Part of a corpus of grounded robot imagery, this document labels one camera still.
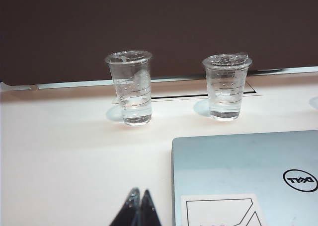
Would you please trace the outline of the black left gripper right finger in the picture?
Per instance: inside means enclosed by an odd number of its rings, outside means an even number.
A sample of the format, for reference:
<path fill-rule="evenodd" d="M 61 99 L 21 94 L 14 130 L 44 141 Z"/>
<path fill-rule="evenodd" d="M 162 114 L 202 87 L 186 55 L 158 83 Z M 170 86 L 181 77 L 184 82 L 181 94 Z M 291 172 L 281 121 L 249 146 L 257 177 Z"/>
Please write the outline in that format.
<path fill-rule="evenodd" d="M 145 190 L 143 197 L 140 198 L 138 189 L 137 196 L 136 226 L 161 226 L 150 191 Z"/>

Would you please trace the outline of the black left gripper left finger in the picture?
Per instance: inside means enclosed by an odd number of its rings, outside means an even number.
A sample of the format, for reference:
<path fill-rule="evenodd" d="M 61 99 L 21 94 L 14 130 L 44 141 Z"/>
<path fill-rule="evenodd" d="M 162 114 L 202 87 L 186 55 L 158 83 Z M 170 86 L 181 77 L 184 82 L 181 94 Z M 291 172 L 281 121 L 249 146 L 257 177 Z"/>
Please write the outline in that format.
<path fill-rule="evenodd" d="M 129 192 L 122 208 L 110 224 L 111 226 L 140 226 L 140 191 L 137 187 Z"/>

